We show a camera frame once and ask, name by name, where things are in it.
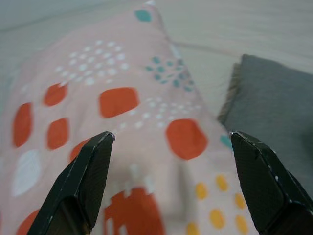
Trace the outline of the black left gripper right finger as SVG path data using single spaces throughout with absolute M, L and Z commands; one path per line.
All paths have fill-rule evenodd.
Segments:
M 261 235 L 311 235 L 313 200 L 276 153 L 244 132 L 230 140 L 244 198 Z

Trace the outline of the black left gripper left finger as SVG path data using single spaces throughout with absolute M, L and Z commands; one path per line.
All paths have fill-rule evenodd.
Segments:
M 115 135 L 102 132 L 83 145 L 55 180 L 29 235 L 89 235 L 102 202 Z

